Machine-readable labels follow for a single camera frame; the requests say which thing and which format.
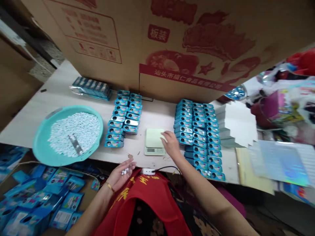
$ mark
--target white table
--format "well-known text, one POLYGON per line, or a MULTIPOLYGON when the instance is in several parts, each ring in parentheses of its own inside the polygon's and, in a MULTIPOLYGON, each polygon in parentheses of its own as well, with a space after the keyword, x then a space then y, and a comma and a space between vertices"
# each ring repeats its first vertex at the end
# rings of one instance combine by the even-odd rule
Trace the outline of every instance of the white table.
MULTIPOLYGON (((104 132, 106 134, 108 129, 107 123, 115 107, 114 100, 116 99, 116 95, 112 96, 111 101, 103 102, 73 94, 69 86, 78 76, 79 73, 72 64, 69 61, 64 61, 42 88, 1 132, 0 143, 32 148, 33 137, 45 116, 57 108, 72 105, 86 105, 98 111, 103 118, 104 132)), ((220 106, 216 101, 211 104, 214 107, 220 106)), ((153 102, 143 101, 142 105, 138 135, 126 135, 123 148, 104 147, 105 140, 103 139, 100 147, 90 158, 121 163, 132 155, 138 167, 158 169, 165 166, 175 166, 169 155, 145 156, 144 140, 147 128, 162 128, 174 131, 173 124, 176 104, 154 100, 153 102)), ((226 182, 240 184, 234 148, 222 147, 222 168, 226 182)), ((163 171, 173 172, 174 168, 166 168, 163 171)))

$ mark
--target digital kitchen scale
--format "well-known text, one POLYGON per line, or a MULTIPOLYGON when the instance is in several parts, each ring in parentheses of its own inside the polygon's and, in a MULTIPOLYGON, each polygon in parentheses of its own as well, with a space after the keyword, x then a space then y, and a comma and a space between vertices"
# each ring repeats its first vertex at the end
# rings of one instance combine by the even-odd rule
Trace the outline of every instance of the digital kitchen scale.
POLYGON ((166 154, 161 137, 163 129, 149 128, 145 131, 144 154, 146 156, 164 156, 166 154))

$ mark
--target teal plastic basin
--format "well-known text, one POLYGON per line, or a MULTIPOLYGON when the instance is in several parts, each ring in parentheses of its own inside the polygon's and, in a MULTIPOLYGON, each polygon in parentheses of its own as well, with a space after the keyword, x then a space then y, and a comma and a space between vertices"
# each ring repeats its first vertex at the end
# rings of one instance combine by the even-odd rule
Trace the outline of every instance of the teal plastic basin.
POLYGON ((34 140, 33 140, 33 153, 35 157, 45 165, 48 166, 66 166, 74 162, 86 160, 98 148, 104 131, 104 125, 101 115, 91 107, 88 106, 69 106, 58 108, 45 117, 44 121, 40 124, 34 140), (100 133, 98 134, 95 144, 83 155, 78 157, 68 157, 56 153, 49 145, 48 139, 50 138, 51 126, 57 121, 78 112, 86 112, 97 116, 100 122, 100 133))

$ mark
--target woman's right hand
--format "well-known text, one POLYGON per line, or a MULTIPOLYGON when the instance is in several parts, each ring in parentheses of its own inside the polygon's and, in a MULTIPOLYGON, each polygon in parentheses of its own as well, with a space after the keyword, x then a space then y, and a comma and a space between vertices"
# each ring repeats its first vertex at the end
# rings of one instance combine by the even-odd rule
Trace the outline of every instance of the woman's right hand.
POLYGON ((161 140, 167 154, 169 154, 173 160, 183 158, 183 155, 180 153, 179 142, 175 134, 171 131, 165 131, 161 134, 165 137, 165 139, 161 138, 161 140))

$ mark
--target woman's left hand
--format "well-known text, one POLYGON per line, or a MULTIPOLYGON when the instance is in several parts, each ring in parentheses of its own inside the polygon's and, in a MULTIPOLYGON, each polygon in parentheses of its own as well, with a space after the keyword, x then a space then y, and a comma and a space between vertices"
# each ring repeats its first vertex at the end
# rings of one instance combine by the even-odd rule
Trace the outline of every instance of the woman's left hand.
POLYGON ((117 166, 108 177, 106 182, 109 183, 115 192, 117 192, 126 183, 126 181, 130 178, 132 171, 135 169, 137 162, 132 161, 133 158, 124 161, 117 166), (121 175, 121 172, 127 168, 127 173, 121 175))

